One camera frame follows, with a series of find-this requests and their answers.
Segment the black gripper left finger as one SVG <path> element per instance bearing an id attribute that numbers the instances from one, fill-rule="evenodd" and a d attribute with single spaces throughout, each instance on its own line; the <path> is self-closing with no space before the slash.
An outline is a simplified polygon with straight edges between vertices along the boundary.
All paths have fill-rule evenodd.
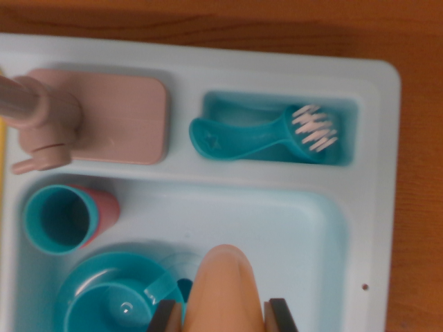
<path id="1" fill-rule="evenodd" d="M 163 299 L 154 313 L 147 332 L 181 332 L 182 331 L 181 302 L 173 299 Z"/>

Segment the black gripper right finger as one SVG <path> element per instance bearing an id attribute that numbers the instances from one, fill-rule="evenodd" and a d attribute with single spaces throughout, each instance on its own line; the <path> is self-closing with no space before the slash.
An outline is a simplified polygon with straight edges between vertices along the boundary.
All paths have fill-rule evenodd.
<path id="1" fill-rule="evenodd" d="M 264 303 L 264 326 L 266 332 L 298 332 L 284 298 L 271 298 Z"/>

